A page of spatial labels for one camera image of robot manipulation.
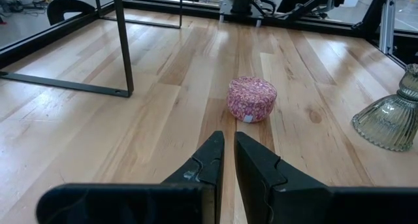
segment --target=wooden tabletop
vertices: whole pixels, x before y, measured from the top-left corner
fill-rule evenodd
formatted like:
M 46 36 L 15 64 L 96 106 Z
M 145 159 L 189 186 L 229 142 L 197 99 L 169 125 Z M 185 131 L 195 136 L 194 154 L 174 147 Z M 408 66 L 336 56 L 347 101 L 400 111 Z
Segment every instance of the wooden tabletop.
M 127 18 L 178 22 L 126 10 Z M 327 185 L 418 186 L 418 146 L 390 152 L 351 118 L 395 93 L 403 70 L 362 39 L 184 18 L 181 30 L 127 24 L 130 99 L 0 80 L 0 223 L 35 223 L 39 197 L 68 182 L 159 183 L 215 130 L 225 135 L 222 223 L 245 223 L 233 136 L 243 131 Z M 125 88 L 116 22 L 97 20 L 7 67 Z M 231 79 L 278 90 L 261 123 L 226 108 Z

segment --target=black chair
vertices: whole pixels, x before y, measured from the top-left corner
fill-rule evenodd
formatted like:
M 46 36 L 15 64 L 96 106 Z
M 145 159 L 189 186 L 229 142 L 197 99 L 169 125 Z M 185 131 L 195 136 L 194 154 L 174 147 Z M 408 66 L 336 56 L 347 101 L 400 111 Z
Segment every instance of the black chair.
M 79 0 L 53 0 L 46 9 L 48 20 L 51 25 L 65 20 L 66 12 L 81 12 L 83 15 L 94 12 L 95 8 Z

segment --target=cable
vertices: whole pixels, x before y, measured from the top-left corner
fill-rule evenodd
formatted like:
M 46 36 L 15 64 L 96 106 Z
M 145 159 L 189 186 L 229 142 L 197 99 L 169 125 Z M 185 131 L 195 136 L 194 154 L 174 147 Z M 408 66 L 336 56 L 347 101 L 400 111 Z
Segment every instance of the cable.
M 274 12 L 276 11 L 276 4 L 273 1 L 269 1 L 269 0 L 260 0 L 260 1 L 261 2 L 264 2 L 266 4 L 271 5 L 271 7 L 273 7 L 273 9 L 270 10 L 271 11 L 271 15 L 274 15 Z

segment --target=green glass vase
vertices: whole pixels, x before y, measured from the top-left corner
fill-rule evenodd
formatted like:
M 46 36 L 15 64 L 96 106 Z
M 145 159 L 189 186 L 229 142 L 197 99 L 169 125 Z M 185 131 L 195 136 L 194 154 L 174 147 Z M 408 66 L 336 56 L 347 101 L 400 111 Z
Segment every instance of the green glass vase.
M 376 146 L 409 150 L 418 130 L 418 65 L 406 66 L 396 94 L 372 103 L 352 122 L 357 132 Z

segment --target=floor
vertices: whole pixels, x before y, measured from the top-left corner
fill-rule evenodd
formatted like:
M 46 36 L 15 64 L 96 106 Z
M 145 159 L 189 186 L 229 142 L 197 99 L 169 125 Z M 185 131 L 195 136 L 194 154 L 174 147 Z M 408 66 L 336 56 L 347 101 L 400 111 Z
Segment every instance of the floor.
M 95 7 L 95 0 L 82 0 Z M 281 0 L 272 0 L 280 4 Z M 218 4 L 219 0 L 207 0 L 208 3 Z M 356 7 L 338 7 L 328 12 L 329 18 L 355 24 L 362 20 L 372 0 L 359 0 Z M 395 28 L 410 31 L 418 31 L 418 1 L 396 0 Z M 4 18 L 7 25 L 0 25 L 0 48 L 17 40 L 24 39 L 50 27 L 46 14 L 43 11 L 30 11 L 30 14 L 13 14 L 10 18 Z
M 169 14 L 128 17 L 177 22 Z M 130 99 L 0 80 L 0 223 L 35 223 L 48 189 L 69 182 L 159 183 L 215 130 L 225 135 L 222 223 L 245 223 L 233 135 L 243 131 L 328 185 L 418 186 L 418 147 L 390 152 L 351 118 L 395 93 L 403 70 L 362 39 L 184 18 L 181 30 L 127 24 Z M 115 22 L 96 22 L 7 67 L 124 88 Z M 259 76 L 278 90 L 261 123 L 236 121 L 231 79 Z

